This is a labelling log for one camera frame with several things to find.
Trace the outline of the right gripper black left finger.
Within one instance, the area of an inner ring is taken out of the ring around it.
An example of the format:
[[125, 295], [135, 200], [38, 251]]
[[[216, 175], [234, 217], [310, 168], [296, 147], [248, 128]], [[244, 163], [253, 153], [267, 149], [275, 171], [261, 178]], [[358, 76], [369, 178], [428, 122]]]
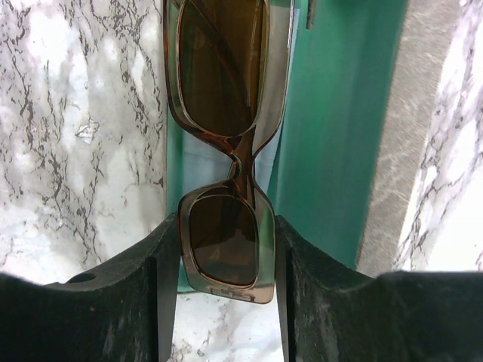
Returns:
[[147, 237], [66, 283], [1, 276], [3, 361], [167, 361], [180, 245], [171, 214]]

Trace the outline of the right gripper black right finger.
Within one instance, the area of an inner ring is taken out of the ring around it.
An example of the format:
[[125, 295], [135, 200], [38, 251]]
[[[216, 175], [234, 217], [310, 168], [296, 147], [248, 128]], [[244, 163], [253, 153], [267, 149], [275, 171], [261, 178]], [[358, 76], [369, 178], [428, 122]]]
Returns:
[[281, 216], [276, 292], [286, 361], [480, 361], [482, 275], [397, 271], [370, 278]]

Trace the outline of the grey rectangular block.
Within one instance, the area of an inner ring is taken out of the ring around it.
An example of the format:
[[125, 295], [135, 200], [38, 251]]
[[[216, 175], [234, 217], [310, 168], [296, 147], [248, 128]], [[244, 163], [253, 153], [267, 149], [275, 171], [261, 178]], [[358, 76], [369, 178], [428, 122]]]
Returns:
[[[275, 218], [354, 267], [396, 70], [425, 2], [292, 2], [283, 125], [265, 194]], [[168, 196], [177, 213], [191, 191], [182, 190], [186, 131], [169, 105], [168, 130]]]

